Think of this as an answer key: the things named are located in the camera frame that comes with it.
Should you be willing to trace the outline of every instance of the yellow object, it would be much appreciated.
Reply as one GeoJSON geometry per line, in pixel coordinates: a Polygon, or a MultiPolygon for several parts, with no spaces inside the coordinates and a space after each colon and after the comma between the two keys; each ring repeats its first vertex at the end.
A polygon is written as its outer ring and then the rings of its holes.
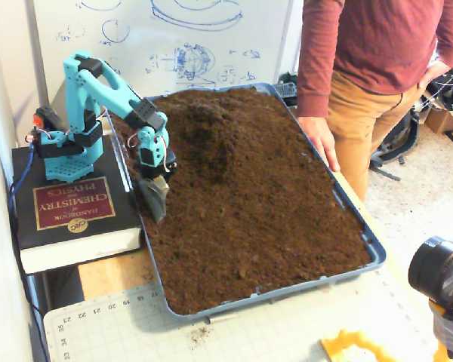
{"type": "Polygon", "coordinates": [[[348,332],[347,330],[341,330],[337,338],[323,338],[321,339],[321,343],[331,359],[331,362],[350,362],[350,359],[343,351],[354,345],[372,352],[376,357],[377,362],[398,362],[398,360],[390,356],[383,347],[375,345],[370,341],[363,332],[348,332]]]}
{"type": "Polygon", "coordinates": [[[433,355],[433,362],[451,362],[453,361],[451,358],[448,358],[448,352],[446,351],[446,347],[441,343],[438,342],[438,351],[433,355]]]}
{"type": "Polygon", "coordinates": [[[444,315],[446,312],[446,309],[444,309],[441,305],[437,305],[436,303],[432,301],[428,301],[428,304],[430,305],[431,308],[435,309],[439,315],[444,315]]]}

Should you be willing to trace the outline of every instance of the brown soil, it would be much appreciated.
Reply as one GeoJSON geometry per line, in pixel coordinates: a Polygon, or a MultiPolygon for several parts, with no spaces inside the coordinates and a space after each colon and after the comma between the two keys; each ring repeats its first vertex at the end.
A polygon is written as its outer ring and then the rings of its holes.
{"type": "MultiPolygon", "coordinates": [[[[371,261],[361,223],[337,204],[325,165],[274,97],[187,90],[155,104],[168,116],[178,171],[159,225],[141,208],[172,311],[193,314],[371,261]]],[[[113,122],[124,142],[132,131],[113,122]]]]}
{"type": "Polygon", "coordinates": [[[210,335],[210,330],[206,327],[201,327],[197,330],[193,330],[190,333],[191,342],[193,343],[193,347],[191,349],[195,349],[198,347],[199,344],[205,343],[206,338],[210,335]]]}

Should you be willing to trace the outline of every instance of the blue tray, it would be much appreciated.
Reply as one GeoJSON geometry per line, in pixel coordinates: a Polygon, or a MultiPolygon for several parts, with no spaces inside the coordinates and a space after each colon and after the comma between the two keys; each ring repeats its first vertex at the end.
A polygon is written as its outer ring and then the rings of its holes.
{"type": "MultiPolygon", "coordinates": [[[[196,89],[197,91],[207,91],[207,92],[212,92],[212,91],[213,92],[224,92],[224,91],[228,91],[229,89],[232,89],[232,88],[249,88],[249,87],[255,87],[257,89],[257,91],[262,94],[269,94],[269,95],[274,96],[288,110],[288,112],[292,116],[292,120],[297,122],[294,115],[292,115],[292,113],[290,112],[290,109],[288,109],[288,107],[283,102],[282,98],[277,93],[276,89],[271,84],[255,83],[255,84],[246,84],[246,85],[239,85],[239,86],[235,86],[235,87],[224,87],[224,88],[217,88],[217,89],[207,89],[207,88],[193,88],[193,89],[196,89]]],[[[150,97],[149,100],[154,102],[155,100],[162,98],[162,97],[167,97],[167,96],[150,97]]],[[[310,145],[312,145],[312,143],[310,143],[310,141],[307,139],[307,136],[306,136],[306,141],[310,145]]],[[[314,149],[314,152],[316,153],[316,156],[320,160],[322,160],[319,153],[315,150],[314,147],[313,147],[313,149],[314,149]]],[[[334,188],[332,189],[332,192],[334,193],[334,196],[337,199],[337,202],[339,203],[339,205],[342,206],[342,208],[345,210],[348,207],[351,208],[353,210],[353,212],[356,214],[357,218],[362,223],[364,223],[365,230],[364,230],[364,234],[362,235],[362,240],[364,241],[364,243],[367,247],[367,250],[369,252],[369,255],[371,257],[371,262],[369,264],[361,266],[357,270],[348,271],[343,274],[334,275],[331,277],[321,277],[319,280],[316,280],[316,281],[306,281],[306,282],[303,282],[300,284],[291,285],[290,287],[283,287],[283,288],[280,288],[277,290],[272,290],[270,292],[263,293],[263,294],[254,293],[254,294],[251,294],[249,298],[240,299],[240,300],[233,301],[233,302],[225,301],[221,305],[218,305],[218,306],[210,308],[210,309],[206,309],[204,311],[200,311],[195,314],[181,315],[181,314],[174,313],[169,308],[168,301],[165,299],[167,308],[173,314],[173,316],[180,318],[184,321],[192,321],[192,320],[196,320],[199,318],[211,317],[214,314],[218,314],[218,313],[221,313],[224,311],[231,311],[232,309],[245,307],[246,305],[252,305],[254,303],[262,302],[262,301],[265,301],[268,299],[278,299],[279,297],[285,297],[285,296],[288,296],[289,294],[296,293],[301,290],[307,290],[307,289],[310,289],[313,287],[321,286],[323,284],[331,284],[331,283],[341,281],[341,280],[347,279],[347,278],[352,278],[357,275],[360,275],[361,273],[369,272],[376,268],[379,268],[383,264],[383,262],[386,260],[386,250],[383,248],[383,246],[381,245],[379,240],[376,238],[376,235],[374,235],[374,232],[369,228],[367,222],[361,216],[361,214],[359,213],[357,208],[354,207],[353,202],[349,199],[347,194],[341,188],[341,186],[339,185],[339,182],[335,179],[332,172],[329,169],[328,169],[328,172],[331,175],[331,178],[334,180],[334,188]]],[[[153,249],[151,248],[149,238],[147,237],[147,232],[145,234],[146,234],[146,242],[148,245],[149,254],[151,255],[151,260],[153,261],[154,269],[156,272],[156,277],[158,278],[159,287],[162,292],[162,295],[164,296],[165,293],[164,293],[164,289],[163,289],[162,282],[161,282],[161,276],[159,275],[159,270],[156,265],[156,261],[154,259],[153,249]]]]}

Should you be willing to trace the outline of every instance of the black book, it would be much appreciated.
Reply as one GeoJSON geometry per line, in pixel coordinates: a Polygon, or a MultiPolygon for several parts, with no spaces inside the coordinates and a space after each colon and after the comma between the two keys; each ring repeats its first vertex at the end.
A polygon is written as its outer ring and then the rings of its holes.
{"type": "MultiPolygon", "coordinates": [[[[13,149],[12,158],[18,180],[29,160],[29,148],[13,149]]],[[[74,183],[65,183],[47,181],[44,162],[35,155],[15,196],[25,273],[140,247],[142,225],[120,158],[110,136],[104,136],[103,154],[94,163],[94,171],[74,183]]]]}

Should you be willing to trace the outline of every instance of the long sleeve shirt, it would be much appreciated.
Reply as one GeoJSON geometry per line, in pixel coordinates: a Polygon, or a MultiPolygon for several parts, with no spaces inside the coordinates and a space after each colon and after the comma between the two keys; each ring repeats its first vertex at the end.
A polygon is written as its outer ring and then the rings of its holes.
{"type": "Polygon", "coordinates": [[[435,55],[453,67],[453,0],[304,0],[297,113],[326,117],[333,70],[376,94],[416,85],[435,55]]]}

